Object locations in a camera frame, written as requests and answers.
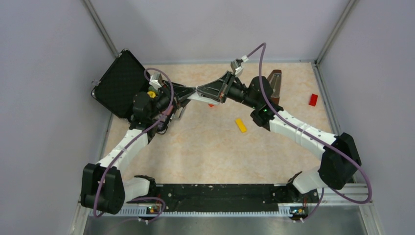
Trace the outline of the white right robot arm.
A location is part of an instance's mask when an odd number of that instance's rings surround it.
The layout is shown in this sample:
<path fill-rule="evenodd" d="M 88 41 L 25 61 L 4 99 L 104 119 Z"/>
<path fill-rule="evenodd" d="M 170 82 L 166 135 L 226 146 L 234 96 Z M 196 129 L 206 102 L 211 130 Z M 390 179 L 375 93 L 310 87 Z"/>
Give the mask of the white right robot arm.
<path fill-rule="evenodd" d="M 245 86 L 228 71 L 221 78 L 198 86 L 196 91 L 220 103 L 231 99 L 253 108 L 251 118 L 257 126 L 290 138 L 320 160 L 319 167 L 302 171 L 289 180 L 287 196 L 294 202 L 317 188 L 341 190 L 357 171 L 356 165 L 361 165 L 351 135 L 322 131 L 289 114 L 272 100 L 274 88 L 264 76 L 253 78 Z"/>

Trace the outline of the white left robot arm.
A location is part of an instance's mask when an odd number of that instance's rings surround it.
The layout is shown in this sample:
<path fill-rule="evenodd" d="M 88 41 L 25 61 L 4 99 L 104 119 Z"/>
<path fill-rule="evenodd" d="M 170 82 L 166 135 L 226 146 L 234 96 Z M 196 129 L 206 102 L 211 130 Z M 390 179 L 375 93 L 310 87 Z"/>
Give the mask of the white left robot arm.
<path fill-rule="evenodd" d="M 124 203 L 135 198 L 152 202 L 157 196 L 155 180 L 148 176 L 122 178 L 132 159 L 146 147 L 169 121 L 173 111 L 182 108 L 196 93 L 195 87 L 164 83 L 148 86 L 131 99 L 132 118 L 125 136 L 116 147 L 82 173 L 80 204 L 95 212 L 117 214 Z"/>

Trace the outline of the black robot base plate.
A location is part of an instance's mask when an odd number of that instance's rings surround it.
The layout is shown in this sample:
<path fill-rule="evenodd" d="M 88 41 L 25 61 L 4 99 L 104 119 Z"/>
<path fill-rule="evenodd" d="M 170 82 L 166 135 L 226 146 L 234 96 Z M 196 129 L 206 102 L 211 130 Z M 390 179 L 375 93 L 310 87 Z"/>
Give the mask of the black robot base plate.
<path fill-rule="evenodd" d="M 146 196 L 164 201 L 165 212 L 277 212 L 285 203 L 317 203 L 314 189 L 301 194 L 285 184 L 163 184 Z"/>

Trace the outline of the white remote control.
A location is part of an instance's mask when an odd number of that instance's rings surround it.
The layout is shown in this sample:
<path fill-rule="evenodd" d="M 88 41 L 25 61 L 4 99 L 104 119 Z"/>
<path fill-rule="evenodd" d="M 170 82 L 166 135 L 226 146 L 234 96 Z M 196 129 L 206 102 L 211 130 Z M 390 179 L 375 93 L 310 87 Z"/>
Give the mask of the white remote control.
<path fill-rule="evenodd" d="M 219 101 L 213 100 L 213 99 L 208 98 L 208 97 L 201 96 L 197 92 L 194 92 L 193 94 L 191 94 L 187 99 L 201 101 L 201 102 L 205 102 L 205 103 L 212 104 L 212 105 L 219 105 L 220 104 Z"/>

